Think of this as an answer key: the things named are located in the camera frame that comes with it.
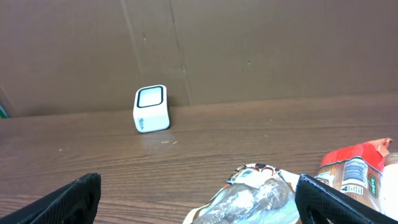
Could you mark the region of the orange noodle packet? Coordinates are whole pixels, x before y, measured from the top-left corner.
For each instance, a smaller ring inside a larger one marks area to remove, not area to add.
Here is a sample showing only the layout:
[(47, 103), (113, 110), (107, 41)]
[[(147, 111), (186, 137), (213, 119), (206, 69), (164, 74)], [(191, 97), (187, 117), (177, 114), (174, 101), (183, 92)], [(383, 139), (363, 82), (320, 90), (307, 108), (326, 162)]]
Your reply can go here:
[(381, 182), (390, 143), (392, 139), (383, 138), (331, 151), (315, 178), (383, 213)]

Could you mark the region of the beige clear pouch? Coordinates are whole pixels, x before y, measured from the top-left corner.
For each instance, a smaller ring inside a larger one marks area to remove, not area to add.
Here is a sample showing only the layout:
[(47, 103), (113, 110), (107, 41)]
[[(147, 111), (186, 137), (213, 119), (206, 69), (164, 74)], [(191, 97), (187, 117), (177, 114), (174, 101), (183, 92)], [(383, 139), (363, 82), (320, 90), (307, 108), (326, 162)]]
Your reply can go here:
[(183, 224), (300, 223), (295, 204), (299, 175), (265, 164), (238, 167), (207, 204), (194, 208)]

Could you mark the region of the white cream tube gold cap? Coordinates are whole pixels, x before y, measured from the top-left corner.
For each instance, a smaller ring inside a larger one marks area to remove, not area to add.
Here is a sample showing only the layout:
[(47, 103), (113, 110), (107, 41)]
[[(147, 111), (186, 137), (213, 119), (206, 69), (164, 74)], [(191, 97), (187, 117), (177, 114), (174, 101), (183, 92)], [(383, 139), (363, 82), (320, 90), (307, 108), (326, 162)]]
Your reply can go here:
[(397, 221), (397, 191), (398, 191), (398, 171), (397, 153), (390, 153), (385, 160), (381, 193), (384, 214)]

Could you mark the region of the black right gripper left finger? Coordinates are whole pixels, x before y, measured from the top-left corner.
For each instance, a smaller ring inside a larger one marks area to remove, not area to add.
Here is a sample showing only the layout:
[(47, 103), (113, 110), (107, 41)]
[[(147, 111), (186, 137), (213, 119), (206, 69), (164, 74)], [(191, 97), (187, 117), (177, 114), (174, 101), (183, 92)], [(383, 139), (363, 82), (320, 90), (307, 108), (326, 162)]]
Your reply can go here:
[(92, 224), (101, 198), (101, 176), (89, 173), (1, 218), (16, 224)]

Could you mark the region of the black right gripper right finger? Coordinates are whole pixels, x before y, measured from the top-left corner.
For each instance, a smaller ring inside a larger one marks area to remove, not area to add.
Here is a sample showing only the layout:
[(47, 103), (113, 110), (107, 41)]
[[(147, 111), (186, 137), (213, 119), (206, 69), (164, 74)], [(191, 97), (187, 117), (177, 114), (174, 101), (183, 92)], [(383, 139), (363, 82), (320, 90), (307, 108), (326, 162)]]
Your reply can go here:
[(295, 204), (301, 222), (306, 224), (397, 224), (307, 174), (298, 179)]

